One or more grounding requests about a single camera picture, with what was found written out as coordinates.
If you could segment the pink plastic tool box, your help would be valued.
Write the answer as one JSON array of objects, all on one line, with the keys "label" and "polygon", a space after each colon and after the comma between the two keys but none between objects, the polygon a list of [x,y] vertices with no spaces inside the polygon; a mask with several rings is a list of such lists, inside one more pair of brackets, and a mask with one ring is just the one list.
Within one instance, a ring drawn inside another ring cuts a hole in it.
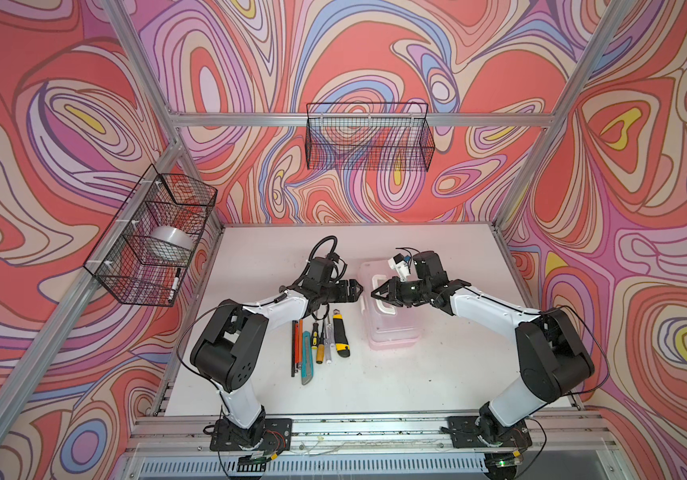
[{"label": "pink plastic tool box", "polygon": [[357,281],[365,291],[359,298],[371,350],[394,350],[415,345],[423,335],[417,309],[397,308],[371,297],[371,292],[397,277],[385,261],[369,261],[359,266]]}]

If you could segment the black yellow box cutter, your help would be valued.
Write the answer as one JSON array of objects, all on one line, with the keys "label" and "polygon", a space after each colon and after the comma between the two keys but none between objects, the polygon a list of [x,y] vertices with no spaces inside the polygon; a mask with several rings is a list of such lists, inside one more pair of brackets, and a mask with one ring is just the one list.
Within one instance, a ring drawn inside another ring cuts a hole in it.
[{"label": "black yellow box cutter", "polygon": [[350,358],[351,346],[349,346],[349,339],[347,339],[347,331],[345,331],[343,314],[339,309],[334,310],[333,326],[334,343],[337,354],[341,358]]}]

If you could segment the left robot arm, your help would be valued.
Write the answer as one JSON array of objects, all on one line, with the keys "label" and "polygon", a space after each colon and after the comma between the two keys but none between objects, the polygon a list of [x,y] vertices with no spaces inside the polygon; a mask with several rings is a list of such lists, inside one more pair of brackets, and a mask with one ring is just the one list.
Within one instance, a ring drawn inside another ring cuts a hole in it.
[{"label": "left robot arm", "polygon": [[361,294],[359,281],[345,278],[333,261],[316,257],[273,298],[249,304],[223,301],[192,347],[189,362],[218,388],[226,419],[241,430],[256,429],[266,410],[255,396],[251,376],[266,335],[324,306],[358,302]]}]

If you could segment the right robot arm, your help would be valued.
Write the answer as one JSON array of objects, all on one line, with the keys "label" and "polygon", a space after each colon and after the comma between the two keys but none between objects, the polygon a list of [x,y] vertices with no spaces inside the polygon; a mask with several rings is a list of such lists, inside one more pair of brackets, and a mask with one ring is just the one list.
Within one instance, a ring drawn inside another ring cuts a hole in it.
[{"label": "right robot arm", "polygon": [[479,408],[473,433],[487,446],[499,446],[527,416],[571,393],[595,374],[591,354],[569,315],[559,308],[537,310],[493,297],[451,280],[439,254],[424,251],[411,258],[415,280],[407,278],[405,260],[389,260],[396,276],[373,288],[371,298],[393,307],[429,305],[471,320],[515,343],[519,379]]}]

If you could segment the black yellow screwdriver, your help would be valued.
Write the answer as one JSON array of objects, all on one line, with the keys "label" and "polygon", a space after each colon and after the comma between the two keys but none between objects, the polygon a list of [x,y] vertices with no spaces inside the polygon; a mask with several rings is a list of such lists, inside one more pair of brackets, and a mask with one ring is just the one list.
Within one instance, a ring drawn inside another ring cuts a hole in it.
[{"label": "black yellow screwdriver", "polygon": [[312,337],[311,337],[311,348],[314,353],[317,352],[319,348],[319,339],[320,339],[320,322],[316,320],[313,323],[313,329],[312,329]]}]

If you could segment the teal utility knife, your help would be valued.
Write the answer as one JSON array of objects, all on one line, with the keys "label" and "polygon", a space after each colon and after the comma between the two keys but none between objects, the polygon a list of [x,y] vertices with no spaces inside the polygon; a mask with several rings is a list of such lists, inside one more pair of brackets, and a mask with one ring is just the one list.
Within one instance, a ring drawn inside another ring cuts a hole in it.
[{"label": "teal utility knife", "polygon": [[305,331],[302,337],[302,384],[309,385],[314,378],[315,356],[312,347],[312,334]]}]

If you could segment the marker pen in basket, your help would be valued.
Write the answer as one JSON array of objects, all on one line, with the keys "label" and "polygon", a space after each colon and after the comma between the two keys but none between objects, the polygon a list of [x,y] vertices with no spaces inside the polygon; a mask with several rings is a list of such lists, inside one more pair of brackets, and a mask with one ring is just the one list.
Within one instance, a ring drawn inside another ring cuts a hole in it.
[{"label": "marker pen in basket", "polygon": [[172,285],[169,290],[168,302],[173,304],[181,283],[182,268],[178,267],[173,277]]}]

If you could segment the silver tape roll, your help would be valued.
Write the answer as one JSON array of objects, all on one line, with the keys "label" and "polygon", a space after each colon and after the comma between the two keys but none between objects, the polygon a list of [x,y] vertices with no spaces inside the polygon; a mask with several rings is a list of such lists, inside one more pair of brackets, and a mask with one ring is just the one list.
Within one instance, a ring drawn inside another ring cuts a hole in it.
[{"label": "silver tape roll", "polygon": [[155,238],[185,250],[192,250],[194,248],[194,242],[191,236],[189,236],[189,234],[187,234],[187,232],[184,230],[174,226],[161,225],[156,227],[151,233],[151,238]]}]

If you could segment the amber handled screwdriver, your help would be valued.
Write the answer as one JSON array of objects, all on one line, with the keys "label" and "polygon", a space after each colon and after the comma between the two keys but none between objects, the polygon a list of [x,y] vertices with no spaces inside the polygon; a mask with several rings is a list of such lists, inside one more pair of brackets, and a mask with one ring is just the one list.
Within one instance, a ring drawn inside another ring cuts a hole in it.
[{"label": "amber handled screwdriver", "polygon": [[326,358],[326,346],[325,346],[325,325],[322,324],[319,327],[318,343],[317,343],[317,354],[316,363],[323,364]]}]

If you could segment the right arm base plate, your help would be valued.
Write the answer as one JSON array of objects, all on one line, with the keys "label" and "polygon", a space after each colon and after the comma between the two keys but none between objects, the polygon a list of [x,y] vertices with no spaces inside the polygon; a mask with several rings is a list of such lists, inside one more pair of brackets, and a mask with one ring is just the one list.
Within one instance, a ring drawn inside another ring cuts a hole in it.
[{"label": "right arm base plate", "polygon": [[527,450],[533,446],[531,434],[521,420],[514,426],[501,426],[493,417],[449,416],[439,431],[451,438],[455,448],[513,448]]}]

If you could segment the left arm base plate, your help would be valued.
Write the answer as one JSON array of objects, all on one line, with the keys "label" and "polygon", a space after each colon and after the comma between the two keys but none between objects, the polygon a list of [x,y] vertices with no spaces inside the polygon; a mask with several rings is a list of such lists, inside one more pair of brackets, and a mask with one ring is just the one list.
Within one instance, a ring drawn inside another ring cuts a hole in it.
[{"label": "left arm base plate", "polygon": [[259,418],[247,429],[239,428],[226,418],[206,426],[203,434],[211,437],[215,452],[282,453],[292,445],[294,422],[291,418]]}]

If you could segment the aluminium front rail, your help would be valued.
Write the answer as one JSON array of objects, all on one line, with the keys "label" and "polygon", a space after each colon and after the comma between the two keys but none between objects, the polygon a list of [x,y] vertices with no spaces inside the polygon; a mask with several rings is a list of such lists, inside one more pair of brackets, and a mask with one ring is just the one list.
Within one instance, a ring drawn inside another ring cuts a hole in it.
[{"label": "aluminium front rail", "polygon": [[[475,416],[475,410],[389,413],[290,414],[290,452],[302,454],[439,453],[451,449],[441,432],[451,416]],[[210,436],[204,428],[217,415],[147,417],[136,422],[126,451],[203,454]],[[527,420],[533,448],[547,451],[617,450],[619,442],[597,412],[545,409]]]}]

